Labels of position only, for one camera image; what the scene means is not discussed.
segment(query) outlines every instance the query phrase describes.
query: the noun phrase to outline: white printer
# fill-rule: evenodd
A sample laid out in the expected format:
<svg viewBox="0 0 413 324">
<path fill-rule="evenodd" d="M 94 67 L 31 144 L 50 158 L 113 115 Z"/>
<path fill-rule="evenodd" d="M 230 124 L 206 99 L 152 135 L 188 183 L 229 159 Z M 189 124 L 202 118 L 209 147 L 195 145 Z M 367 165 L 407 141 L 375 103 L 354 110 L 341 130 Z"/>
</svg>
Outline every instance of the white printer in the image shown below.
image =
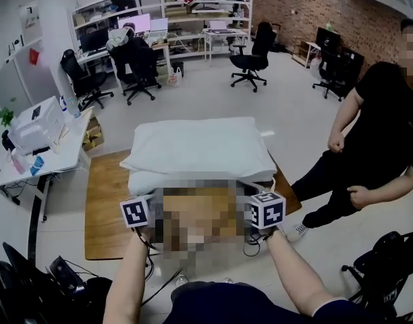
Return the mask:
<svg viewBox="0 0 413 324">
<path fill-rule="evenodd" d="M 64 129 L 64 114 L 56 97 L 23 111 L 11 124 L 9 138 L 23 156 L 58 144 Z"/>
</svg>

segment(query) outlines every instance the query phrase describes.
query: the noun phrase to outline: wooden platform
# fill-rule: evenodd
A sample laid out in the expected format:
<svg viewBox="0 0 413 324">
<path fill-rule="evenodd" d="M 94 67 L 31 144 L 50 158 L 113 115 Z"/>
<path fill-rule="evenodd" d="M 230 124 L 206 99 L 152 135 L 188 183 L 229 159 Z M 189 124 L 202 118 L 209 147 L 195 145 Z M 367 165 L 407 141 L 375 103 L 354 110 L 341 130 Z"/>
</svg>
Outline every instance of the wooden platform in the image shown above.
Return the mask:
<svg viewBox="0 0 413 324">
<path fill-rule="evenodd" d="M 126 227 L 119 203 L 132 196 L 128 190 L 129 171 L 119 163 L 130 150 L 91 160 L 85 208 L 85 259 L 121 259 L 132 231 Z M 277 166 L 275 189 L 287 199 L 286 215 L 301 209 L 301 203 Z"/>
</svg>

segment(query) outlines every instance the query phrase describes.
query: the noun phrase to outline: green plant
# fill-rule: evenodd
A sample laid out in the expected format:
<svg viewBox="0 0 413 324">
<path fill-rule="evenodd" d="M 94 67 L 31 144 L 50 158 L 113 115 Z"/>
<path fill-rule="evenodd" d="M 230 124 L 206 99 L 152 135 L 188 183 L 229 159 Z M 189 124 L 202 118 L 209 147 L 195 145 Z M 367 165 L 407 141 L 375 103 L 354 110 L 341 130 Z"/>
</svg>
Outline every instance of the green plant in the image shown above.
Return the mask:
<svg viewBox="0 0 413 324">
<path fill-rule="evenodd" d="M 14 118 L 15 113 L 10 111 L 7 107 L 0 109 L 1 125 L 7 127 Z"/>
</svg>

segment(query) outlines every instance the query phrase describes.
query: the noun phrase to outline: white shelving unit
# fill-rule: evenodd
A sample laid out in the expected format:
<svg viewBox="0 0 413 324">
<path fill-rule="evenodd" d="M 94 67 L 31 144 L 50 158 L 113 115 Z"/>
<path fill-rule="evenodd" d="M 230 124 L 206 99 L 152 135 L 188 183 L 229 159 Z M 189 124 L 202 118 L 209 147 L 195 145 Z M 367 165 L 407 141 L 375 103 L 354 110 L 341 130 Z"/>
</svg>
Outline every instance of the white shelving unit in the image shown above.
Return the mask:
<svg viewBox="0 0 413 324">
<path fill-rule="evenodd" d="M 253 14 L 253 0 L 242 0 L 242 1 L 234 1 L 234 0 L 193 0 L 190 3 L 184 3 L 183 1 L 167 1 L 167 0 L 145 0 L 146 3 L 144 5 L 140 5 L 142 3 L 142 0 L 134 0 L 137 2 L 137 6 L 134 8 L 129 8 L 125 9 L 123 11 L 119 12 L 112 12 L 107 10 L 107 7 L 109 7 L 112 2 L 115 0 L 96 0 L 94 3 L 90 3 L 88 5 L 83 5 L 80 7 L 77 7 L 74 10 L 67 11 L 67 17 L 70 21 L 70 26 L 71 26 L 71 35 L 72 35 L 72 40 L 74 44 L 74 49 L 78 50 L 79 49 L 79 37 L 81 34 L 84 33 L 84 31 L 91 26 L 98 27 L 99 24 L 101 23 L 106 23 L 108 27 L 111 26 L 111 23 L 114 24 L 115 20 L 111 21 L 111 18 L 115 17 L 122 17 L 126 14 L 131 14 L 135 11 L 137 11 L 139 14 L 145 14 L 145 13 L 150 13 L 152 18 L 168 18 L 169 20 L 169 38 L 168 43 L 169 46 L 174 46 L 176 42 L 182 43 L 183 41 L 188 41 L 188 40 L 198 40 L 199 39 L 204 39 L 204 35 L 201 33 L 201 30 L 204 28 L 204 25 L 210 21 L 210 20 L 224 20 L 227 23 L 232 23 L 232 22 L 237 22 L 238 24 L 247 23 L 248 27 L 242 28 L 242 30 L 246 31 L 248 33 L 248 36 L 250 36 L 250 30 L 251 30 L 251 25 L 252 25 L 252 14 Z M 210 13 L 208 12 L 202 12 L 202 13 L 193 13 L 193 14 L 187 14 L 184 16 L 169 16 L 167 17 L 167 9 L 172 8 L 172 7 L 193 7 L 196 4 L 202 4 L 202 5 L 207 5 L 209 7 L 212 6 L 217 6 L 217 9 L 220 11 L 212 11 Z M 248 16 L 244 16 L 244 18 L 241 17 L 229 17 L 229 11 L 231 9 L 231 6 L 237 4 L 240 5 L 242 9 L 244 9 L 246 12 L 248 12 Z M 87 20 L 88 17 L 93 16 L 95 13 L 98 11 L 104 12 L 103 15 L 93 21 Z M 85 21 L 79 25 L 76 24 L 76 15 L 82 15 L 82 18 L 85 18 Z M 175 36 L 171 35 L 172 30 L 175 27 L 181 28 L 184 30 L 183 27 L 191 26 L 191 31 L 193 32 L 194 29 L 196 29 L 195 25 L 199 25 L 202 23 L 202 27 L 198 27 L 198 33 L 194 31 L 194 34 L 184 34 L 181 36 Z M 226 51 L 220 51 L 214 54 L 220 54 L 220 53 L 228 53 L 229 51 L 226 49 Z M 171 59 L 179 59 L 179 58 L 184 58 L 184 57 L 193 57 L 193 56 L 204 56 L 205 51 L 202 48 L 202 51 L 193 51 L 191 53 L 182 53 L 182 54 L 175 54 L 171 55 Z"/>
</svg>

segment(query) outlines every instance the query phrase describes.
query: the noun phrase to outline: brick wall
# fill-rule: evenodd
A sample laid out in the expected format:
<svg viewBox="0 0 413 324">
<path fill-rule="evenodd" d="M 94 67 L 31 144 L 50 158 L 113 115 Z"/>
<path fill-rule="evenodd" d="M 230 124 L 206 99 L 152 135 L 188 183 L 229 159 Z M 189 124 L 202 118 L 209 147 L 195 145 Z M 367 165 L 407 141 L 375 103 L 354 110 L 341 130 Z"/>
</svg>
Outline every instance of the brick wall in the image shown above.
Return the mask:
<svg viewBox="0 0 413 324">
<path fill-rule="evenodd" d="M 397 61 L 403 18 L 374 0 L 254 0 L 252 23 L 281 24 L 281 42 L 293 49 L 300 40 L 315 41 L 317 28 L 330 22 L 343 45 L 365 57 L 365 73 L 378 61 Z"/>
</svg>

